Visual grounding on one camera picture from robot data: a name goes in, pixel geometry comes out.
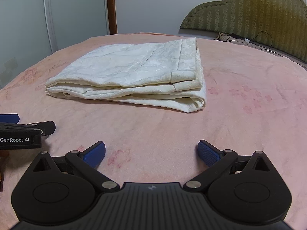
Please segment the white patterned pants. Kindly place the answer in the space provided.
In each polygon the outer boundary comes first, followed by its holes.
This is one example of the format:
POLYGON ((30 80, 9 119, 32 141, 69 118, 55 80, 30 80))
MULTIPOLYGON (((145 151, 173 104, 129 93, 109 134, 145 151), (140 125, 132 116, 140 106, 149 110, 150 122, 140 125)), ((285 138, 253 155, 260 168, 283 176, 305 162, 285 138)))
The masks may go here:
POLYGON ((170 108, 205 107, 207 95, 195 38, 115 44, 92 50, 50 78, 48 95, 170 108))

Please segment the pink bed blanket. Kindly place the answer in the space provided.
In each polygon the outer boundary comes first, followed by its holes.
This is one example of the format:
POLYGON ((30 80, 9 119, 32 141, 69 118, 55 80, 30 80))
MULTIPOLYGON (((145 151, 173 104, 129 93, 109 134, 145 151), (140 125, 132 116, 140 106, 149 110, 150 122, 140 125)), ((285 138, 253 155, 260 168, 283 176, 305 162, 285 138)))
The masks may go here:
POLYGON ((106 144, 99 171, 118 183, 181 182, 205 170, 202 139, 240 155, 266 153, 292 194, 286 222, 306 229, 306 70, 247 46, 198 39, 207 103, 196 113, 152 106, 48 96, 46 81, 100 46, 163 43, 175 36, 93 37, 46 57, 1 90, 1 112, 23 124, 54 121, 43 148, 53 156, 106 144))

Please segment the white wardrobe with flowers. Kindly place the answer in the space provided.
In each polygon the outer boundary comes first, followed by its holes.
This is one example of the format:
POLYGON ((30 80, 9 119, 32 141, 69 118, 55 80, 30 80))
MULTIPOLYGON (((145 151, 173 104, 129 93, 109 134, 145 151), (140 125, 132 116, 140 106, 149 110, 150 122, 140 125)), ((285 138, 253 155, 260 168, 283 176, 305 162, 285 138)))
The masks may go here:
POLYGON ((107 0, 1 0, 1 87, 60 49, 108 34, 107 0))

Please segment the brown wooden wardrobe trim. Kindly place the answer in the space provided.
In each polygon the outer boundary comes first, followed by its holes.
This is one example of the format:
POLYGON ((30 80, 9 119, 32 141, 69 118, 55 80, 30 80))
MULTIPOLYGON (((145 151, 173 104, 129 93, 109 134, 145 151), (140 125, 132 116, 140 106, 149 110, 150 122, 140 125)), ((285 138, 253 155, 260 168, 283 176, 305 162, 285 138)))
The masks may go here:
POLYGON ((108 24, 111 35, 118 33, 116 23, 116 0, 107 0, 108 24))

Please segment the olive green padded headboard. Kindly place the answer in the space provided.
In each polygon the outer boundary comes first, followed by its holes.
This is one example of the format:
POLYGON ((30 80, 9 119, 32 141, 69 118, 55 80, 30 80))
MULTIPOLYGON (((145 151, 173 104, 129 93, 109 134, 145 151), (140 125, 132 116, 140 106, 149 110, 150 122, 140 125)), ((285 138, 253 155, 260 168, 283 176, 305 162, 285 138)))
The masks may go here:
POLYGON ((193 8, 182 29, 235 34, 306 61, 303 0, 221 0, 193 8))

